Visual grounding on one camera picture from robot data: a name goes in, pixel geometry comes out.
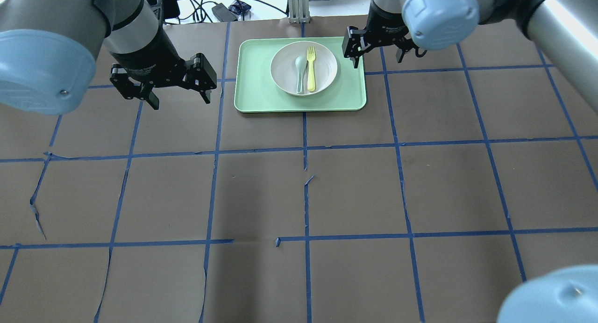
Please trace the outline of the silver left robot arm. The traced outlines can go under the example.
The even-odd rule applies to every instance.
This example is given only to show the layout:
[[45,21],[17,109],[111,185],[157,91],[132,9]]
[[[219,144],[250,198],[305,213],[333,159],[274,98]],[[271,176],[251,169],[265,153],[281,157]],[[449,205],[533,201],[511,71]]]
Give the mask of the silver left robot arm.
[[109,80],[124,99],[159,108],[155,88],[177,86],[205,103],[217,87],[203,53],[181,58],[163,28],[179,0],[1,0],[0,101],[47,115],[72,112],[104,47]]

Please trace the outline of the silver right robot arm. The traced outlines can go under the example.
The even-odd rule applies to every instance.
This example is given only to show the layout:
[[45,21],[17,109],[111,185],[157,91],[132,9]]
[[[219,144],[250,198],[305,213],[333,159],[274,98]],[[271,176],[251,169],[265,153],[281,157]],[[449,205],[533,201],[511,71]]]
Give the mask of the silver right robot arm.
[[[357,66],[373,48],[395,45],[404,54],[442,50],[479,25],[515,21],[523,35],[597,110],[598,0],[371,0],[364,29],[350,26],[342,53]],[[499,323],[595,323],[597,265],[560,268],[522,283],[499,310]]]

